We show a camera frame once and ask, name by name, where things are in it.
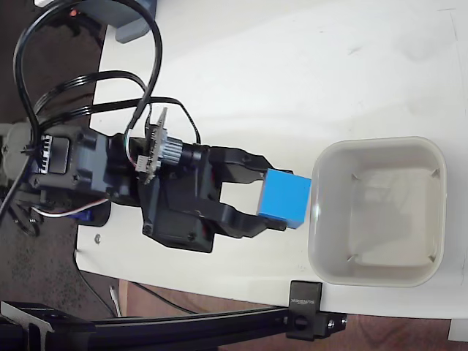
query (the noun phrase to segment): dark carpet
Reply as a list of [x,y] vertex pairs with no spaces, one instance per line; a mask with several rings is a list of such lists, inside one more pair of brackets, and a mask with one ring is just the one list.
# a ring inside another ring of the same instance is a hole
[[[12,58],[20,33],[39,12],[33,0],[0,1],[0,123],[25,118],[13,80]],[[24,59],[33,102],[64,80],[96,72],[100,55],[101,48],[87,31],[73,37],[64,26],[41,30],[28,44]],[[80,93],[88,93],[88,99],[81,102],[91,103],[93,91],[93,86],[82,88]],[[49,219],[38,238],[29,238],[6,216],[0,228],[0,300],[40,302],[89,320],[109,317],[73,265],[76,233],[77,226],[71,219]],[[113,306],[108,287],[118,282],[83,275]]]

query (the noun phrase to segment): wooden floor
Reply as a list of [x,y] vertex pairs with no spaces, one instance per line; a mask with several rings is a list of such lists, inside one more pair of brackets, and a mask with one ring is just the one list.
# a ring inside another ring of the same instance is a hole
[[[175,290],[148,287],[165,298],[196,312],[223,312],[258,307],[254,303],[211,298]],[[124,315],[167,317],[183,314],[131,283],[120,283]],[[223,346],[221,350],[468,350],[468,343],[448,341],[450,320],[416,320],[349,316],[347,329],[313,343],[289,340],[284,335]]]

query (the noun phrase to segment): plastic bowl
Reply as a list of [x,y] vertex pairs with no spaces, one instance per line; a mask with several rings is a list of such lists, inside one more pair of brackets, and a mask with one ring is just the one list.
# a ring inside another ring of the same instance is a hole
[[354,140],[312,174],[309,260],[325,282],[415,287],[444,251],[447,168],[422,137]]

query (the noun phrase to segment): white table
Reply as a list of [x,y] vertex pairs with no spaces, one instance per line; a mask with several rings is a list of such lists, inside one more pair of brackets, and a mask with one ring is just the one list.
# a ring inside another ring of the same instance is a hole
[[[420,135],[442,149],[448,213],[436,275],[411,289],[326,284],[323,310],[468,318],[467,19],[464,0],[159,0],[164,61],[154,93],[180,99],[204,143],[263,154],[300,176],[310,176],[322,150],[339,140]],[[114,34],[107,31],[100,69],[148,80],[151,37],[121,45]],[[95,101],[139,96],[132,83],[107,81]],[[95,115],[91,127],[112,135],[130,116]],[[167,126],[193,140],[178,108],[170,108]],[[259,193],[260,184],[226,186],[223,200],[254,213]],[[119,205],[104,227],[81,227],[80,269],[283,306],[291,280],[319,281],[307,256],[309,223],[253,239],[218,235],[211,254],[167,249],[141,227],[140,209]]]

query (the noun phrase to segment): blue cube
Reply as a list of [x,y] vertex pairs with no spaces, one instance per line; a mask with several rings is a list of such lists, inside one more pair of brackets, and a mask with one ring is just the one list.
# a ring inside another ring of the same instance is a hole
[[306,218],[310,187],[310,179],[268,170],[257,215],[279,219],[285,221],[289,228],[298,228]]

